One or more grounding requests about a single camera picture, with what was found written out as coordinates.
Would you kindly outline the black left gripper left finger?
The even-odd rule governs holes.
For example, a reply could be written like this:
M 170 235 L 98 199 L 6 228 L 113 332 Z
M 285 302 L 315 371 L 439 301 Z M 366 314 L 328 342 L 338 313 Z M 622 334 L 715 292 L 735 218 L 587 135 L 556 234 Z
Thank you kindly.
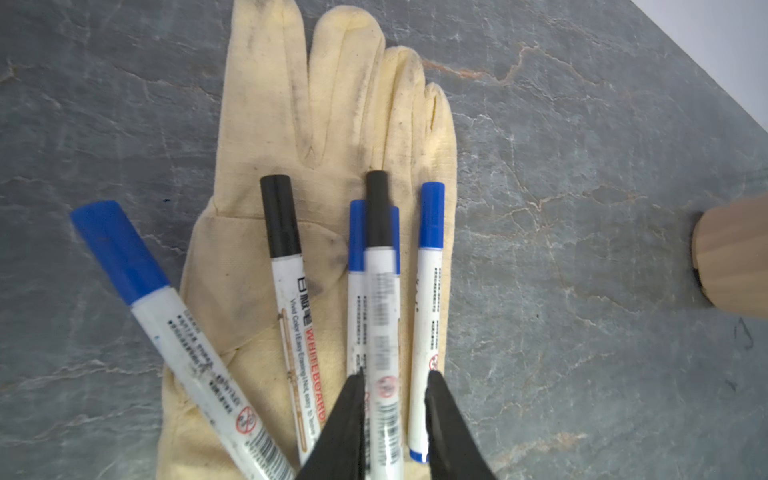
M 350 375 L 296 480 L 365 478 L 365 379 Z

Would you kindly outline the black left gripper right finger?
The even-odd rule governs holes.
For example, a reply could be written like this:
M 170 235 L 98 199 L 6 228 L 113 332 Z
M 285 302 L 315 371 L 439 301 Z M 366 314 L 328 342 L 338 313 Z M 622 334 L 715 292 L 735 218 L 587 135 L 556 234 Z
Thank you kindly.
M 495 480 L 439 371 L 430 371 L 425 394 L 432 480 Z

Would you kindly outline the white whiteboard marker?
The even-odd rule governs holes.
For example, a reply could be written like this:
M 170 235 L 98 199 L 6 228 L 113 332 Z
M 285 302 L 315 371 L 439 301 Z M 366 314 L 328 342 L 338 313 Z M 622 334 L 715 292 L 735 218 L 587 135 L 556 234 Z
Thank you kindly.
M 396 250 L 388 174 L 365 178 L 368 289 L 368 385 L 370 462 L 373 479 L 401 479 L 403 454 L 399 397 L 399 332 L 395 292 Z
M 428 375 L 439 360 L 445 185 L 424 183 L 420 200 L 407 446 L 412 460 L 426 464 L 430 441 L 425 395 Z
M 327 419 L 309 284 L 290 177 L 267 175 L 260 187 L 298 455 L 304 464 Z
M 364 368 L 366 355 L 365 201 L 353 200 L 349 213 L 347 375 L 354 375 Z
M 396 206 L 392 206 L 391 213 L 391 227 L 392 227 L 392 239 L 393 247 L 395 250 L 395 274 L 401 275 L 401 260 L 400 260 L 400 220 L 399 209 Z
M 165 363 L 248 479 L 295 471 L 122 207 L 98 201 L 71 221 Z

